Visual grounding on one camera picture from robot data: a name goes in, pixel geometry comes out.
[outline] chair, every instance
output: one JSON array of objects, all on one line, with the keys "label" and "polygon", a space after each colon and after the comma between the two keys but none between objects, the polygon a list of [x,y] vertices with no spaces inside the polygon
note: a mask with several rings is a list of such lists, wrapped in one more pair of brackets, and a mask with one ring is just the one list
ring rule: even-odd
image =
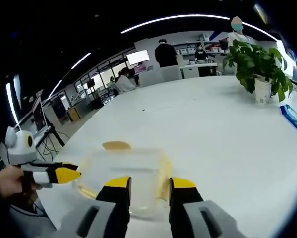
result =
[{"label": "chair", "polygon": [[182,79],[181,70],[178,65],[160,68],[163,82],[170,82]]},{"label": "chair", "polygon": [[140,73],[138,77],[140,87],[147,87],[154,84],[163,83],[159,69]]}]

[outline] white robot head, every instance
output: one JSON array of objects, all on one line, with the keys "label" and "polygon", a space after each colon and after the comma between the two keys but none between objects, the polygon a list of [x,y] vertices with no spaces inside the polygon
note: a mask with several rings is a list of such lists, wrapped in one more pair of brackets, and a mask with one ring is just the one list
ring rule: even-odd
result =
[{"label": "white robot head", "polygon": [[33,134],[29,131],[9,127],[6,132],[5,144],[8,152],[8,162],[12,165],[26,164],[35,160],[36,146]]}]

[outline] computer monitor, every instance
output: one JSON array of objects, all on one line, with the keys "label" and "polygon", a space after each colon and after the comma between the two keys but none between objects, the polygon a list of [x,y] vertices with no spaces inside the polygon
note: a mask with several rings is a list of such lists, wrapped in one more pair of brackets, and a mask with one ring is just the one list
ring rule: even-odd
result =
[{"label": "computer monitor", "polygon": [[94,85],[95,85],[95,82],[93,79],[87,82],[88,88],[92,88]]},{"label": "computer monitor", "polygon": [[131,53],[129,55],[126,55],[126,57],[127,57],[130,65],[149,60],[147,50],[137,51],[137,52]]},{"label": "computer monitor", "polygon": [[41,98],[38,96],[32,107],[33,117],[36,124],[37,132],[47,128],[47,121],[45,118]]}]

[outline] white table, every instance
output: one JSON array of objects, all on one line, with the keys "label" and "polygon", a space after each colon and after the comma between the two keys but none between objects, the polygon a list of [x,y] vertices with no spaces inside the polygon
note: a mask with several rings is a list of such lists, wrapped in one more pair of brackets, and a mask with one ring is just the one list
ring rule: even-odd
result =
[{"label": "white table", "polygon": [[[297,111],[297,93],[286,101]],[[297,202],[297,130],[278,103],[260,108],[234,76],[178,80],[117,96],[67,142],[56,161],[79,164],[110,140],[159,147],[174,175],[193,181],[249,237],[267,238]],[[38,192],[53,224],[79,199],[72,185]],[[127,237],[171,237],[169,226],[131,219]]]},{"label": "white table", "polygon": [[217,63],[198,63],[198,64],[190,64],[186,66],[180,67],[181,71],[183,72],[184,78],[196,78],[199,77],[199,70],[198,68],[204,67],[218,67]]}]

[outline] human hand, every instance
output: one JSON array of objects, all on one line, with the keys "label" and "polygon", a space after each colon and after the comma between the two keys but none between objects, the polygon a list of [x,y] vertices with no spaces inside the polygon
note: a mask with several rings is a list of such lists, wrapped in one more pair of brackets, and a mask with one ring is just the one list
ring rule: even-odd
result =
[{"label": "human hand", "polygon": [[[7,198],[16,193],[22,193],[21,177],[24,176],[24,171],[16,166],[7,165],[0,171],[0,194],[3,198]],[[41,189],[38,184],[32,184],[33,191]]]}]

